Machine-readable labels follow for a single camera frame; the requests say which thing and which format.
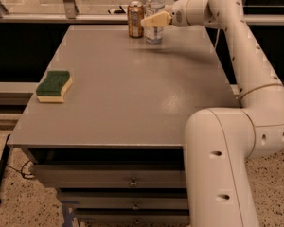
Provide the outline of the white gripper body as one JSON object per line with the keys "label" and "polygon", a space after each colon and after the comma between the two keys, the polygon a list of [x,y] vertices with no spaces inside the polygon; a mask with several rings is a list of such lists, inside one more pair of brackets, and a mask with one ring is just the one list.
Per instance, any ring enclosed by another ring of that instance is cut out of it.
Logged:
{"label": "white gripper body", "polygon": [[188,4],[190,0],[177,0],[172,5],[166,5],[165,11],[171,17],[174,26],[191,26],[188,19]]}

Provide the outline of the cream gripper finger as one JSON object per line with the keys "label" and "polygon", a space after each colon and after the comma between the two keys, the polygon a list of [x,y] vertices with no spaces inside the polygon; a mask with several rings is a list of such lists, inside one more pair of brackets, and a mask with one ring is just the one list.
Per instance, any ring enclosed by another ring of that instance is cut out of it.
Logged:
{"label": "cream gripper finger", "polygon": [[141,26],[144,28],[165,27],[171,23],[172,17],[166,11],[161,11],[146,17],[141,21]]}

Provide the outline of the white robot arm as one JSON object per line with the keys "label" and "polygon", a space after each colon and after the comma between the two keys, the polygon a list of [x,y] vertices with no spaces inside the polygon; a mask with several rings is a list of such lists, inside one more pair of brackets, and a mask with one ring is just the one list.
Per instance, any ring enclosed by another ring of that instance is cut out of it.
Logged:
{"label": "white robot arm", "polygon": [[239,89],[237,108],[209,108],[186,122],[184,163],[191,227],[259,227],[248,157],[284,148],[284,86],[244,19],[242,0],[178,0],[144,28],[217,26]]}

